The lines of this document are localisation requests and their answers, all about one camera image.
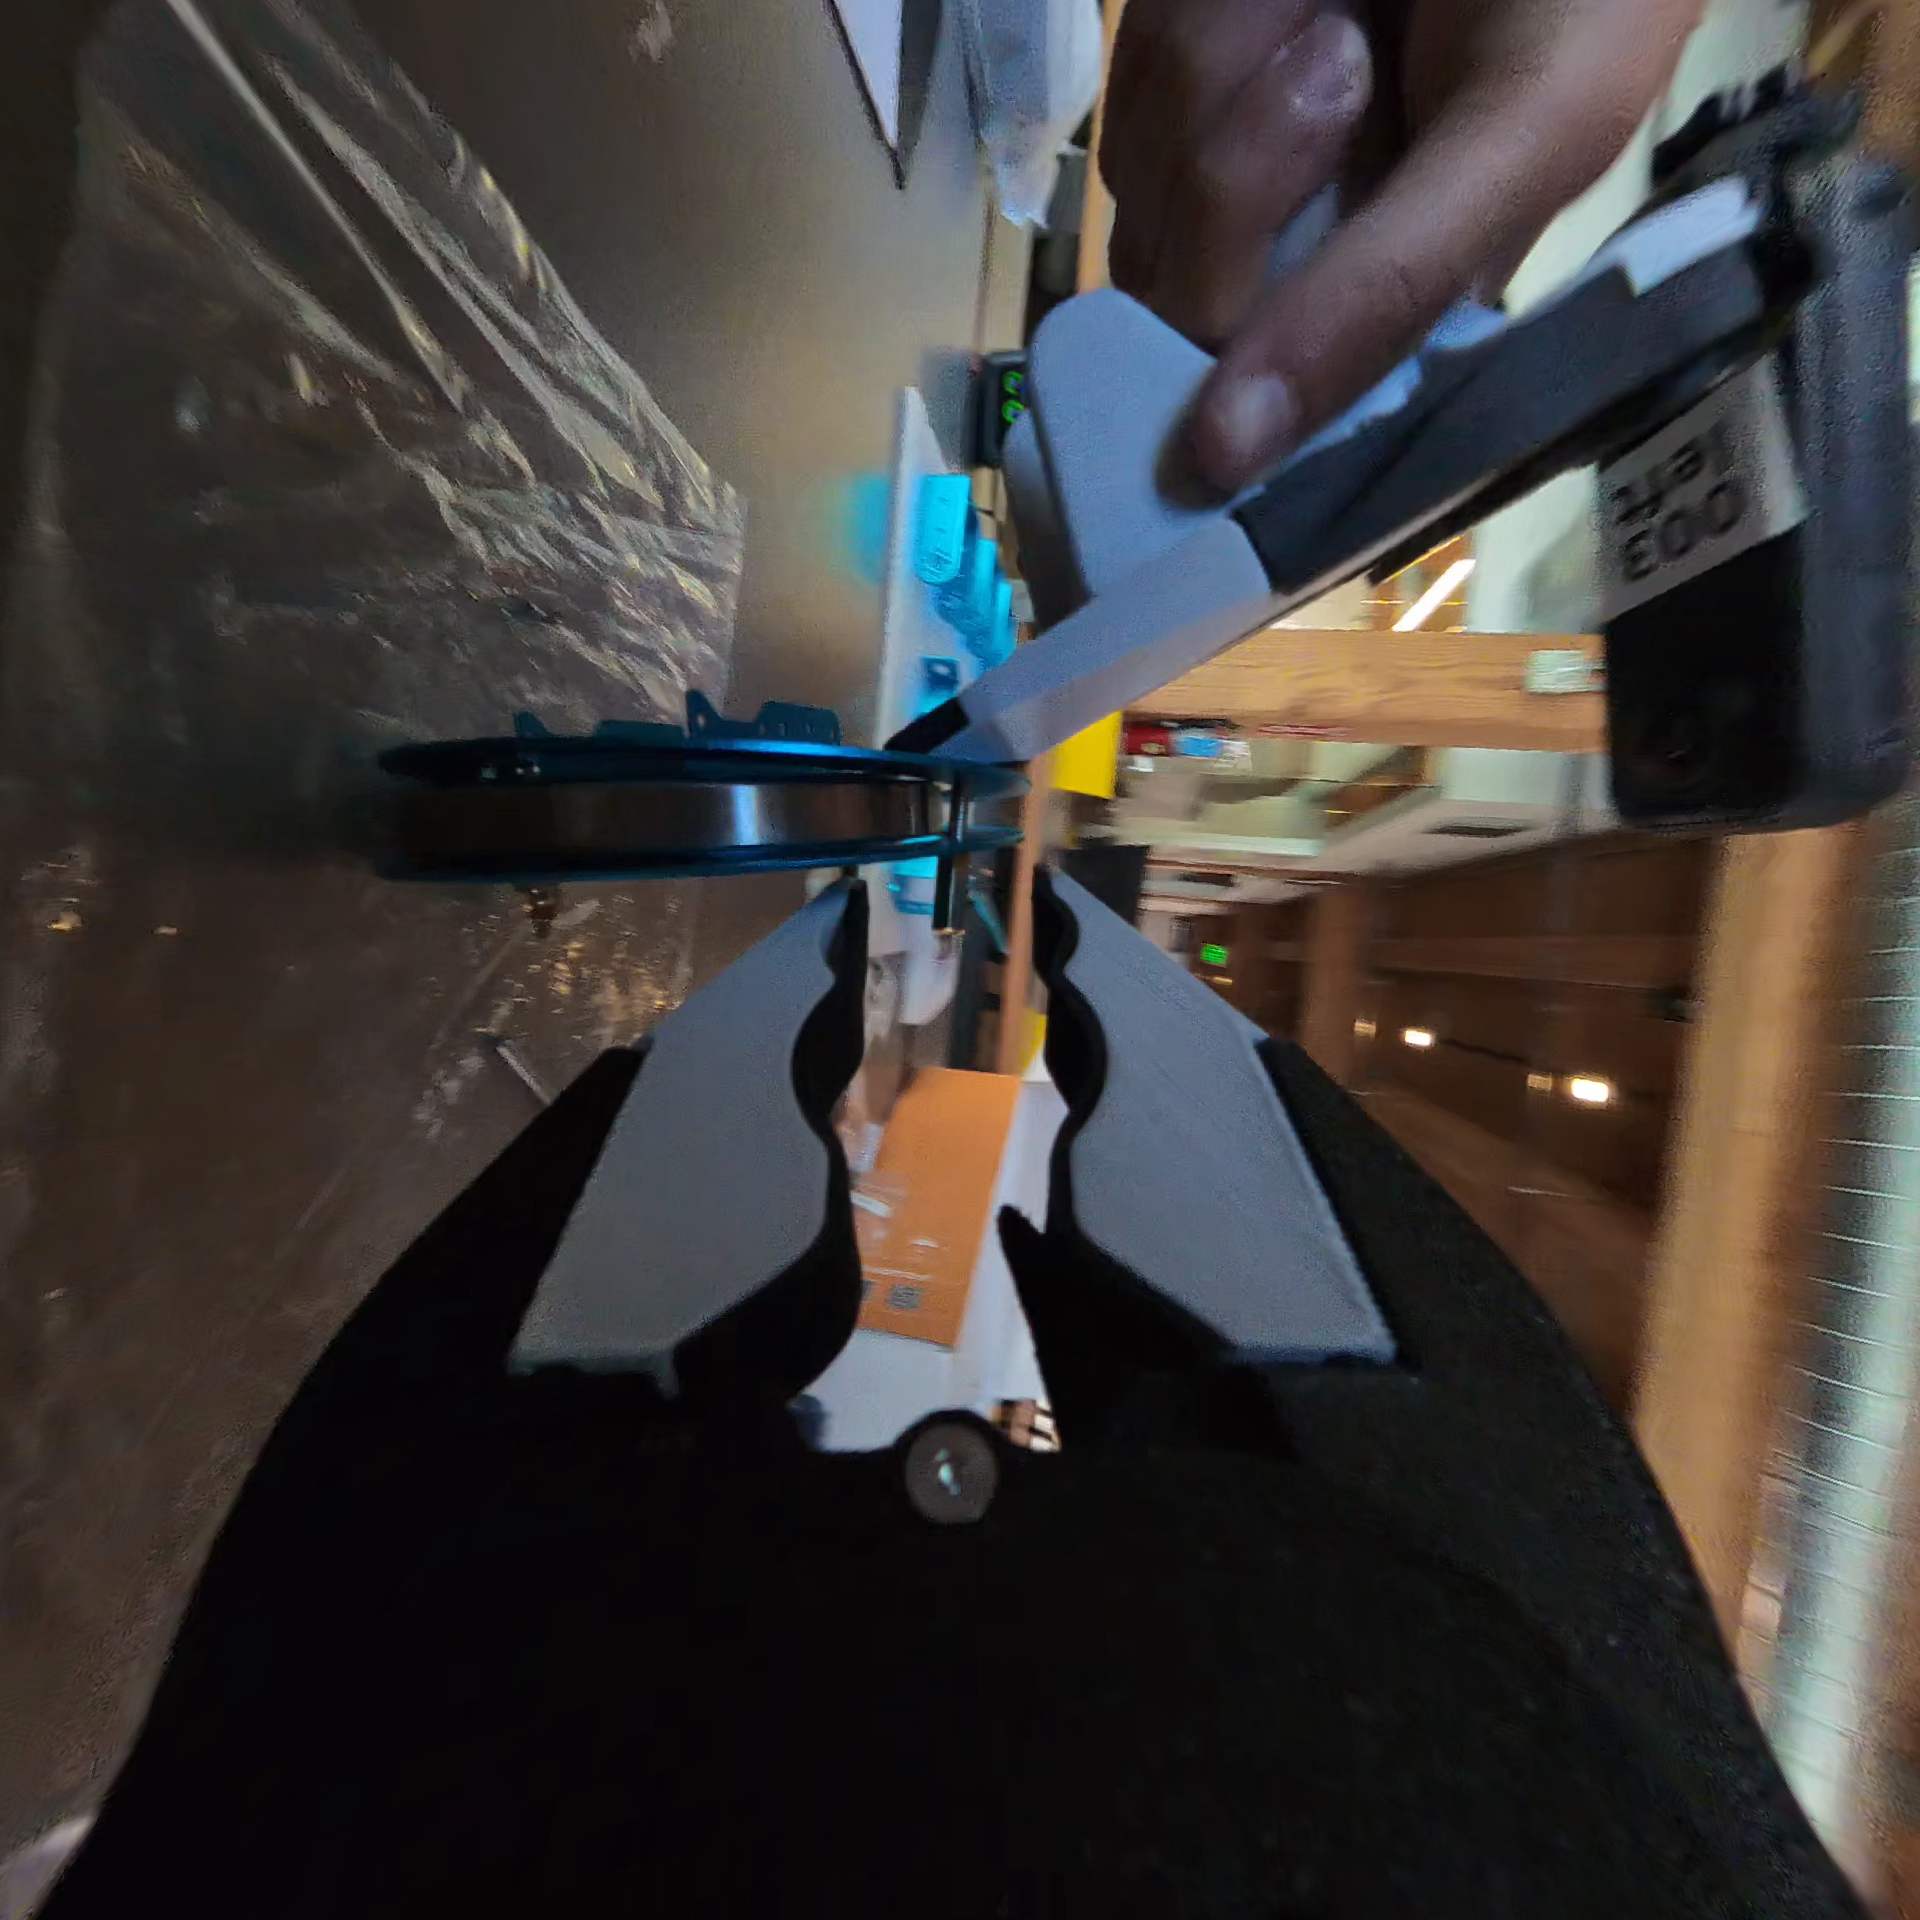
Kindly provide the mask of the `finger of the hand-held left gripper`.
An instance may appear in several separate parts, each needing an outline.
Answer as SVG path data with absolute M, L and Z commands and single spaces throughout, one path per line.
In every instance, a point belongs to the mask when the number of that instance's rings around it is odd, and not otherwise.
M 1217 516 L 909 722 L 886 747 L 952 762 L 1042 758 L 1243 641 L 1277 604 L 1241 519 Z

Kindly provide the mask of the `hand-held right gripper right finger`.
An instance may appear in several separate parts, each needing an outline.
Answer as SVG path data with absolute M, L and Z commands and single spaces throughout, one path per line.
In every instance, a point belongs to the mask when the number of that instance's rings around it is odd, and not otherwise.
M 1389 1364 L 1397 1342 L 1262 1054 L 1266 1034 L 1078 878 L 1035 878 L 1048 1223 L 1232 1360 Z

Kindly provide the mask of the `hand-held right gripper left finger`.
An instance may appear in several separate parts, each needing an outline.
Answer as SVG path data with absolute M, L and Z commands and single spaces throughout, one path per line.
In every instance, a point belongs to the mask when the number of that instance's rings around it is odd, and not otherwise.
M 811 1379 L 840 1353 L 860 1272 L 836 1116 L 870 931 L 841 878 L 654 1030 L 511 1370 Z

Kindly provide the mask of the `blue disc bearing assembly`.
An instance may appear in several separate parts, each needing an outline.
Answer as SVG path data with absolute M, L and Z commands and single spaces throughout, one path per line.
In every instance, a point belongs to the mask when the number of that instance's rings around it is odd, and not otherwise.
M 834 711 L 733 718 L 691 690 L 678 724 L 410 741 L 378 756 L 378 850 L 391 878 L 566 885 L 656 878 L 860 874 L 935 855 L 967 782 L 971 861 L 1022 839 L 1020 765 L 868 748 Z

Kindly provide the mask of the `person's left hand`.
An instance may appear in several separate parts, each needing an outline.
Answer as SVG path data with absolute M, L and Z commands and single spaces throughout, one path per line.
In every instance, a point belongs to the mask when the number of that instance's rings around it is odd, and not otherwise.
M 1136 1 L 1099 170 L 1110 279 L 1213 354 L 1234 495 L 1493 298 L 1665 93 L 1697 1 Z

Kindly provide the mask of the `white foam board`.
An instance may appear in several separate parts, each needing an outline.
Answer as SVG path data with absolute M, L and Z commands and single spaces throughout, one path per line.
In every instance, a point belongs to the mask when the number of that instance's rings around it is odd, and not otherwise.
M 965 683 L 980 673 L 960 630 L 963 589 L 958 580 L 948 587 L 922 583 L 911 559 L 911 523 L 918 478 L 926 471 L 963 471 L 948 461 L 926 398 L 917 388 L 905 388 L 900 398 L 896 456 L 888 503 L 886 546 L 881 576 L 881 653 L 879 694 L 871 739 L 890 741 L 909 722 L 917 720 L 917 681 L 922 655 L 952 655 L 960 660 Z M 975 499 L 975 523 L 995 535 L 992 516 Z M 937 942 L 932 932 L 932 893 L 937 859 L 918 855 L 898 861 L 873 880 L 879 906 L 879 936 L 871 953 L 898 959 L 903 983 L 913 994 L 947 991 L 954 981 L 954 936 Z

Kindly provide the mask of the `orange cardboard box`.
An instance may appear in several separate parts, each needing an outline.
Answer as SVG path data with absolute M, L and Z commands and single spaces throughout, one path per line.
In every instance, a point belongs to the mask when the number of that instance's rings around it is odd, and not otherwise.
M 954 1068 L 907 1083 L 875 1163 L 853 1184 L 862 1330 L 960 1347 L 1022 1088 L 1012 1075 Z

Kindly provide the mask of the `plastic-wrapped grey block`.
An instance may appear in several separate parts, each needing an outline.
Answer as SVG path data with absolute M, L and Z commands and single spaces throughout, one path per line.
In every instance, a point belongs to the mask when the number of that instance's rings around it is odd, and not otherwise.
M 1042 227 L 1072 133 L 1099 97 L 1099 1 L 960 1 L 973 122 L 1001 215 Z

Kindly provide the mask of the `white instruction booklet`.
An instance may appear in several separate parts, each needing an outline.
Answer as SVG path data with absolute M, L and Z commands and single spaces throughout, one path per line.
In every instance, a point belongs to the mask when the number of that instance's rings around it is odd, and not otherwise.
M 826 1 L 860 110 L 894 185 L 915 180 L 928 133 L 967 118 L 958 28 L 941 1 Z

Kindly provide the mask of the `clear plastic bag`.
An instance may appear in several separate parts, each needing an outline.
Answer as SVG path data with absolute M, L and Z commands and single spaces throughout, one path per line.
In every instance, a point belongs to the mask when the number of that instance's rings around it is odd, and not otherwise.
M 746 506 L 340 3 L 115 3 L 4 604 L 4 1197 L 412 1158 L 682 899 L 378 878 L 412 741 L 727 687 Z

